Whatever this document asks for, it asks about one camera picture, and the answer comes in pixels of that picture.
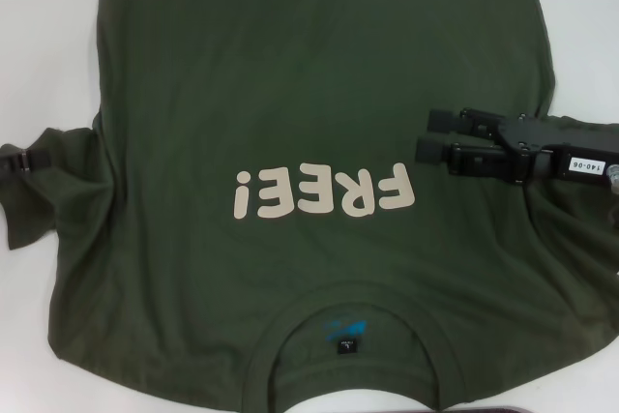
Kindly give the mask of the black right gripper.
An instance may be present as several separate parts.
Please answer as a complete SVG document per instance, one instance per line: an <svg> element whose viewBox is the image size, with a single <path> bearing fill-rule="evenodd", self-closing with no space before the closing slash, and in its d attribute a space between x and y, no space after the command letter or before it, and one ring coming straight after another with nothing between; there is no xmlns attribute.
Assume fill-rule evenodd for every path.
<svg viewBox="0 0 619 413"><path fill-rule="evenodd" d="M416 162L444 164L455 176L493 178L510 184L558 179L602 187L618 185L616 134L560 128L527 116L503 119L472 108L458 114L434 109L428 116L429 132L493 135L498 127L497 142L503 148L420 138Z"/></svg>

